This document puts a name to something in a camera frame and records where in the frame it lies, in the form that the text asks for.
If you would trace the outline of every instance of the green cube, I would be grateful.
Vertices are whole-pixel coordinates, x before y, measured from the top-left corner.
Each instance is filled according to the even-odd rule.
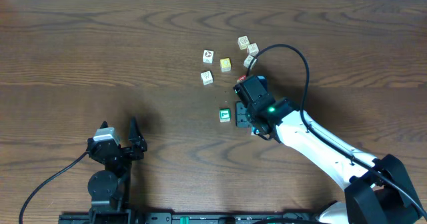
[[[229,122],[232,119],[232,114],[229,109],[220,110],[220,121]]]

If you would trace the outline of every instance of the wooden table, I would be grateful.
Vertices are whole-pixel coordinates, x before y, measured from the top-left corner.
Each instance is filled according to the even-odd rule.
[[[106,120],[127,141],[136,116],[149,151],[133,165],[132,203],[182,211],[315,209],[344,200],[293,149],[262,141],[218,110],[234,110],[247,35],[309,59],[306,109],[343,140],[405,164],[427,206],[427,1],[0,0],[0,223],[85,151]],[[215,51],[203,64],[204,49]],[[232,60],[229,73],[220,58]],[[200,73],[214,82],[203,86]],[[278,96],[300,100],[305,71],[285,49],[260,58]],[[28,206],[25,223],[87,211],[85,158]]]

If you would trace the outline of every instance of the yellow cube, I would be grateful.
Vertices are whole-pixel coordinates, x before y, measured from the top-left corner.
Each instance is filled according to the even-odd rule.
[[[221,62],[221,71],[229,71],[232,69],[232,62],[230,61],[230,58],[224,58],[220,60]]]

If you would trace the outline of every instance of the cable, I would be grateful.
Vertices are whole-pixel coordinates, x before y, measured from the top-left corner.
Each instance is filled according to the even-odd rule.
[[[327,224],[327,223],[321,223],[319,221],[307,221],[307,220],[292,219],[292,218],[266,219],[266,220],[256,221],[252,224],[268,224],[268,223]]]
[[[300,105],[300,115],[301,115],[302,123],[306,126],[307,130],[310,131],[315,137],[317,137],[320,141],[322,141],[323,143],[325,143],[327,146],[331,147],[333,150],[337,151],[339,154],[343,155],[345,158],[348,158],[351,162],[353,162],[355,164],[358,164],[359,166],[365,168],[367,171],[369,171],[372,174],[374,174],[380,180],[382,180],[383,182],[385,182],[386,184],[388,184],[389,186],[393,187],[395,190],[397,190],[401,194],[403,194],[406,198],[408,198],[412,202],[412,204],[415,206],[415,208],[421,213],[421,215],[427,221],[427,212],[425,210],[423,210],[423,208],[421,207],[421,205],[418,204],[418,202],[416,202],[415,199],[412,198],[408,194],[408,192],[405,190],[405,188],[400,187],[395,182],[393,182],[393,181],[389,180],[387,177],[385,177],[383,174],[375,171],[368,164],[365,164],[363,161],[357,159],[355,156],[353,156],[353,155],[345,152],[344,150],[341,150],[340,148],[338,148],[334,144],[330,143],[328,140],[326,140],[325,138],[323,138],[319,133],[317,133],[312,128],[312,126],[310,124],[307,123],[306,118],[304,117],[304,105],[306,104],[306,97],[307,97],[307,92],[308,92],[308,84],[310,82],[310,68],[308,67],[307,59],[304,57],[304,55],[301,53],[300,50],[296,49],[295,47],[292,47],[291,45],[287,45],[287,44],[275,44],[275,45],[271,45],[269,47],[266,47],[265,49],[261,50],[255,56],[255,58],[251,61],[250,65],[248,67],[248,70],[246,71],[246,77],[249,76],[249,72],[250,72],[250,69],[251,69],[252,64],[254,63],[254,61],[260,55],[262,55],[262,53],[265,53],[266,51],[268,51],[270,49],[273,49],[275,47],[285,47],[285,48],[291,49],[292,51],[295,51],[301,57],[302,61],[304,62],[304,66],[306,68],[306,85],[304,87],[304,93],[302,95],[302,100],[301,100],[301,105]]]
[[[72,168],[75,164],[77,164],[79,161],[81,161],[86,155],[88,154],[87,151],[85,151],[79,158],[77,158],[75,161],[73,161],[72,164],[66,166],[66,168],[58,171],[53,176],[49,177],[46,181],[44,181],[42,184],[40,184],[33,192],[30,194],[30,196],[27,198],[27,200],[24,202],[24,205],[22,205],[21,212],[19,213],[19,224],[23,224],[24,219],[24,211],[28,206],[28,203],[31,201],[31,199],[34,197],[34,195],[40,191],[42,187],[44,187],[46,184],[48,184],[50,181],[54,180],[56,177],[58,177],[60,174],[68,171],[68,169]]]

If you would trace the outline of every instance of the wood grain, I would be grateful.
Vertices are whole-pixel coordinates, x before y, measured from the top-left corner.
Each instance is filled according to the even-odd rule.
[[[288,43],[310,62],[307,110],[378,157],[404,162],[427,206],[427,1],[0,0],[0,223],[16,223],[27,196],[85,150],[102,121],[127,136],[135,115],[148,141],[133,166],[133,204],[174,211],[316,209],[344,200],[293,149],[220,123],[246,58]],[[201,62],[204,49],[214,64]],[[221,73],[229,57],[232,71]],[[204,87],[199,74],[211,70]],[[253,70],[299,101],[304,68],[285,50]],[[87,211],[85,158],[32,200],[26,223]]]

